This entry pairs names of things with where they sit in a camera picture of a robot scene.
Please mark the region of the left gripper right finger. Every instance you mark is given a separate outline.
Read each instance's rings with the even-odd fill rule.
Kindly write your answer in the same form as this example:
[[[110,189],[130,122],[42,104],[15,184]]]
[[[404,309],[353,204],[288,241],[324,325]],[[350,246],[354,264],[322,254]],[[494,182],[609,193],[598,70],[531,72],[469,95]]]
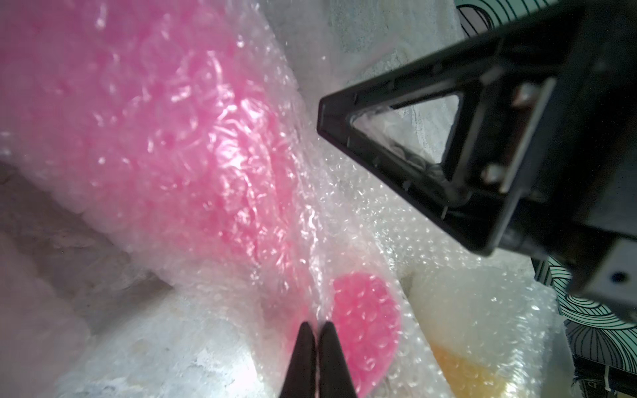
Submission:
[[[326,322],[318,339],[320,398],[357,398],[334,323]]]

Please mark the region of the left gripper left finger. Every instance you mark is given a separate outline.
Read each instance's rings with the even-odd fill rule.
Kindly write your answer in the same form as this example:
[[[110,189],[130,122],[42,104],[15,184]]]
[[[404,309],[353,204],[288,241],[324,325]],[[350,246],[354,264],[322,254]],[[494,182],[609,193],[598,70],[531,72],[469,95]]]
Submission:
[[[316,344],[310,324],[303,322],[279,398],[313,398],[316,392]]]

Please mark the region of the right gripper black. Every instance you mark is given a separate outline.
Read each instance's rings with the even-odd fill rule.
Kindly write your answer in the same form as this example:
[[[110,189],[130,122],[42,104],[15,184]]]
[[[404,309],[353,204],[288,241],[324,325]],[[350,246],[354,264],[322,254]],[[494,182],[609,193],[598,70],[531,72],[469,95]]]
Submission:
[[[498,53],[556,84],[499,248],[552,257],[572,295],[636,320],[636,4],[562,1],[498,29]]]

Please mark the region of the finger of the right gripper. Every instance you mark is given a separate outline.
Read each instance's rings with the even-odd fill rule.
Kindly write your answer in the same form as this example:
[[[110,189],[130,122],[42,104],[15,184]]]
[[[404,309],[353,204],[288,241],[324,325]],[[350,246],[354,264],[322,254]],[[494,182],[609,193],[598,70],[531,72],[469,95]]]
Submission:
[[[318,134],[468,250],[551,253],[537,145],[557,51],[499,29],[323,97]]]

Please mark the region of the bubble wrap sheet of yellow glass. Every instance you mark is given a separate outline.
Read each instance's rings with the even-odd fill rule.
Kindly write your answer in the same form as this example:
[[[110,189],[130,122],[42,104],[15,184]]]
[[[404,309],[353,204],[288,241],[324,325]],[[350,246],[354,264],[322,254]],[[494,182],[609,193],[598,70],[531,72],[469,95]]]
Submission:
[[[446,256],[401,279],[426,340],[493,370],[508,397],[579,397],[555,290],[518,255]]]

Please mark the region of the bubble wrap sheet of pink glass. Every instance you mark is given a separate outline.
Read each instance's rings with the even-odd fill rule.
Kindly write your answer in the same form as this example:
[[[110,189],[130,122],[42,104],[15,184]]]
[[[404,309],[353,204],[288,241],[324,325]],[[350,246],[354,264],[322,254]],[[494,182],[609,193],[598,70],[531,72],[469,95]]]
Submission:
[[[538,397],[556,295],[318,136],[448,1],[4,1],[1,394],[274,397],[332,321],[361,397]]]

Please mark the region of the pink wine glass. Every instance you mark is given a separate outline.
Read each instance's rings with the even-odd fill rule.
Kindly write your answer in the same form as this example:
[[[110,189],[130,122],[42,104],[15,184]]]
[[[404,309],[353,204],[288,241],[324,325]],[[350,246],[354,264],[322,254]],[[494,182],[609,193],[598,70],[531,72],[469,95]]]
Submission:
[[[4,1],[1,159],[142,265],[227,305],[262,356],[332,318],[354,388],[401,322],[324,200],[285,56],[253,1]]]

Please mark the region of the yellow wine glass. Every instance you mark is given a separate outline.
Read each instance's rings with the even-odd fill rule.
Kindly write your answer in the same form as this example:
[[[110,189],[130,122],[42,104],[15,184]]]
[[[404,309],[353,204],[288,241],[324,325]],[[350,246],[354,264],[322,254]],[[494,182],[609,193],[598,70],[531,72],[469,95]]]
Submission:
[[[456,397],[508,397],[508,381],[483,364],[453,353],[438,343],[431,350]]]

